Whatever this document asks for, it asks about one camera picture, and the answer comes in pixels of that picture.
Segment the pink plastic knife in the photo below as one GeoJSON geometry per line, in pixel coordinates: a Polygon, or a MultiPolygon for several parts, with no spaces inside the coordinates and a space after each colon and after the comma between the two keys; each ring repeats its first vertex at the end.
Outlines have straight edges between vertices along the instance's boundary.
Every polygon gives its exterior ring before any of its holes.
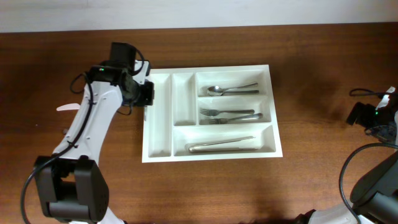
{"type": "Polygon", "coordinates": [[[62,105],[57,107],[57,111],[68,111],[68,110],[79,110],[80,109],[80,104],[78,103],[70,103],[66,105],[62,105]]]}

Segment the metal fork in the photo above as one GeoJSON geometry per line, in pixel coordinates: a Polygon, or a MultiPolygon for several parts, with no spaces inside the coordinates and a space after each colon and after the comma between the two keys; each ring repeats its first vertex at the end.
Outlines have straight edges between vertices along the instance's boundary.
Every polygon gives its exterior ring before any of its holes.
{"type": "Polygon", "coordinates": [[[200,108],[200,114],[205,116],[218,116],[223,113],[231,113],[231,114],[254,114],[254,110],[209,110],[200,108]]]}
{"type": "Polygon", "coordinates": [[[251,115],[246,115],[246,116],[240,116],[240,117],[235,117],[235,118],[217,118],[217,119],[209,119],[208,123],[209,124],[228,124],[233,121],[252,121],[252,120],[257,120],[263,118],[262,113],[256,113],[256,114],[251,114],[251,115]]]}

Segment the metal tablespoon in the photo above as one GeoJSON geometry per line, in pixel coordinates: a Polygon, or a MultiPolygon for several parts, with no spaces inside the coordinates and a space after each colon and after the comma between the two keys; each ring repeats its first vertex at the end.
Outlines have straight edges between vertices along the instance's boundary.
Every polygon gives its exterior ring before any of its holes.
{"type": "Polygon", "coordinates": [[[239,89],[243,88],[251,88],[258,86],[258,83],[250,83],[248,85],[243,85],[243,86],[236,86],[236,87],[229,87],[229,88],[222,88],[220,86],[211,86],[207,88],[207,94],[209,96],[222,96],[222,93],[224,91],[239,91],[239,89]]]}
{"type": "Polygon", "coordinates": [[[246,90],[246,91],[224,91],[222,95],[256,95],[259,90],[246,90]]]}

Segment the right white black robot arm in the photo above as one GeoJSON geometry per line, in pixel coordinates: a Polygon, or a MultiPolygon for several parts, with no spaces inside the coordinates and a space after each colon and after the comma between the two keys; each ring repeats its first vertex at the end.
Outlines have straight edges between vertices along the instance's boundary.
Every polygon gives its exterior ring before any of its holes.
{"type": "Polygon", "coordinates": [[[343,203],[327,210],[311,210],[293,222],[310,223],[397,223],[397,88],[384,92],[355,88],[349,96],[377,96],[377,106],[357,102],[346,122],[364,128],[367,136],[378,140],[354,150],[345,160],[339,175],[339,192],[343,203]],[[385,147],[394,153],[363,175],[354,185],[350,197],[343,190],[343,177],[350,161],[359,152],[385,147]]]}

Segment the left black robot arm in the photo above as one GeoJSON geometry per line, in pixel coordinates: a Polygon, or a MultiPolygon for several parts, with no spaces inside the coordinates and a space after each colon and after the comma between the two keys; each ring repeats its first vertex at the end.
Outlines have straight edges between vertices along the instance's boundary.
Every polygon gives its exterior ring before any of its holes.
{"type": "Polygon", "coordinates": [[[39,156],[21,190],[20,208],[28,222],[25,195],[35,181],[42,213],[61,223],[123,223],[109,207],[109,188],[99,168],[109,125],[123,106],[151,106],[150,62],[133,45],[113,42],[109,59],[80,74],[85,86],[78,112],[51,156],[39,156]]]}

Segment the white plastic cutlery tray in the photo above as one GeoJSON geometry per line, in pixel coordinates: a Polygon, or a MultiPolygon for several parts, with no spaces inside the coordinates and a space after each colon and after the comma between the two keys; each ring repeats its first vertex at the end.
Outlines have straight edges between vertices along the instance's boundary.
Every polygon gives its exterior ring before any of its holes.
{"type": "Polygon", "coordinates": [[[142,162],[207,161],[282,157],[271,75],[268,65],[153,69],[154,101],[144,121],[142,162]],[[239,89],[259,90],[256,95],[209,96],[207,88],[258,83],[239,89]],[[223,113],[205,116],[199,109],[254,110],[263,118],[209,124],[209,119],[235,118],[250,114],[223,113]],[[194,147],[197,149],[257,148],[256,151],[190,153],[186,144],[254,136],[255,139],[194,147]]]}

